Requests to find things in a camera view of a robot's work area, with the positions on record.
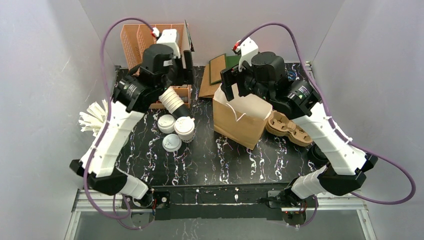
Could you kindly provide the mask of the stack of paper cups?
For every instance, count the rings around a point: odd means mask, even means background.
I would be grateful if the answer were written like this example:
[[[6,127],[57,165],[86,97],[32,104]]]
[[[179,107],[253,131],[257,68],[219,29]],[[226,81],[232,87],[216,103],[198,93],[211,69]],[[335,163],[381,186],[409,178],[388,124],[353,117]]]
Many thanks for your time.
[[[158,100],[176,120],[182,117],[194,118],[174,88],[169,87],[158,97]]]

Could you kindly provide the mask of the tan paper bag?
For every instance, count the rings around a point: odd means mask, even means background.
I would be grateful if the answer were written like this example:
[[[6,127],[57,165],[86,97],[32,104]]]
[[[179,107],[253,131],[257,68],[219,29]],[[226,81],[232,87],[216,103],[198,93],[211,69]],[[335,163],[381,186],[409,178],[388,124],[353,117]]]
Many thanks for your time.
[[[265,130],[273,107],[254,94],[238,96],[237,86],[232,86],[234,99],[228,101],[219,87],[213,96],[214,131],[253,150]]]

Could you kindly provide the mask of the cardboard two-cup carrier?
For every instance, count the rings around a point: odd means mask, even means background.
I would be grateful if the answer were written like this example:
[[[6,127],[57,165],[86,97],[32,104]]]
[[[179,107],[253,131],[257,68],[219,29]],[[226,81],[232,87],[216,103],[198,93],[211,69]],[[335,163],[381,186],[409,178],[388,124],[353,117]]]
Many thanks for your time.
[[[300,147],[312,144],[312,138],[283,113],[273,110],[269,115],[265,129],[268,133],[277,137],[287,137],[290,142]]]

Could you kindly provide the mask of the single white lid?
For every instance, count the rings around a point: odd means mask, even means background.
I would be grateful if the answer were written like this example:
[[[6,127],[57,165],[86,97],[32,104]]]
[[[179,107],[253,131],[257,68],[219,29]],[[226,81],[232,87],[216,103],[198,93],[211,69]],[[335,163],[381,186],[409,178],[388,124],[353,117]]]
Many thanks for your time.
[[[195,129],[194,120],[189,116],[179,117],[174,124],[174,130],[178,134],[187,135],[192,133]]]

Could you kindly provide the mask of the single paper cup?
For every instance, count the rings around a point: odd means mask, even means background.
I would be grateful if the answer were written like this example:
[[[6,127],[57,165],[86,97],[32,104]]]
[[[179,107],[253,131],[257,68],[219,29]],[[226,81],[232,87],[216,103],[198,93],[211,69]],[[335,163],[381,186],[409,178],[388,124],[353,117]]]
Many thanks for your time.
[[[189,116],[179,117],[174,123],[174,131],[182,142],[190,143],[195,135],[195,122]]]

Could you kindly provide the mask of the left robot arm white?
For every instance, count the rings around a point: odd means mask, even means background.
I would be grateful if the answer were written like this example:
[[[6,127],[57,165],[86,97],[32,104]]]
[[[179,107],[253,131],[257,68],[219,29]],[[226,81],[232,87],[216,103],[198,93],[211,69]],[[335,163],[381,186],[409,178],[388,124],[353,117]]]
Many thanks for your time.
[[[152,104],[161,102],[175,119],[192,116],[173,87],[193,82],[191,50],[184,50],[183,56],[177,57],[168,45],[152,44],[146,48],[142,62],[116,82],[107,103],[105,122],[91,147],[82,158],[72,160],[69,167],[100,193],[122,194],[137,200],[150,194],[151,187],[119,170],[116,160],[131,131]]]

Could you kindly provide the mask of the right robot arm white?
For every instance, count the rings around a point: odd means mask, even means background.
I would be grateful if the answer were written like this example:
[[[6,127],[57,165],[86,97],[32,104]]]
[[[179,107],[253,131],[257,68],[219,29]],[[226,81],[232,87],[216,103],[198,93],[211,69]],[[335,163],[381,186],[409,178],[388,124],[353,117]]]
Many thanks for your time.
[[[271,51],[260,52],[250,62],[222,70],[220,76],[221,90],[228,101],[235,98],[233,86],[240,97],[255,95],[266,101],[307,133],[327,158],[325,166],[294,179],[281,192],[282,199],[299,201],[320,193],[343,196],[362,187],[366,171],[374,167],[377,157],[340,137],[320,95],[307,81],[289,79],[282,57]]]

